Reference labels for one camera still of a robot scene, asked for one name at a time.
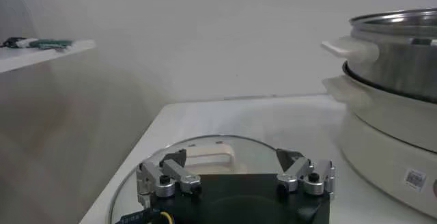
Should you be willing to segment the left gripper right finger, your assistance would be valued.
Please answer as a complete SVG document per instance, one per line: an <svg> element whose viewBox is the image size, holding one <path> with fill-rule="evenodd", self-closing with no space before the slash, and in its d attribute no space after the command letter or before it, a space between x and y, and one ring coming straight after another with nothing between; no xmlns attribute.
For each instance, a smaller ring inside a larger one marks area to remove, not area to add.
<svg viewBox="0 0 437 224"><path fill-rule="evenodd" d="M283 171L277 174L278 189L282 193L295 193L302 188L312 196L335 194L335 166L331 160L313 163L300 152L276 149Z"/></svg>

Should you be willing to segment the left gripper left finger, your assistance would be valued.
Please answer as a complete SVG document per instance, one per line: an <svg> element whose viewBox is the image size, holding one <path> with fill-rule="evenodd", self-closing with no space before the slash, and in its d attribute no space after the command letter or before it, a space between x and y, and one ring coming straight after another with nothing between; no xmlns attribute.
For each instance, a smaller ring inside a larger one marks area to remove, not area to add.
<svg viewBox="0 0 437 224"><path fill-rule="evenodd" d="M137 199L144 208L152 206L152 196L173 197L177 187L182 194L198 196L201 193L201 177L184 168L186 158L186 150L182 149L166 154L157 165L142 162L137 166Z"/></svg>

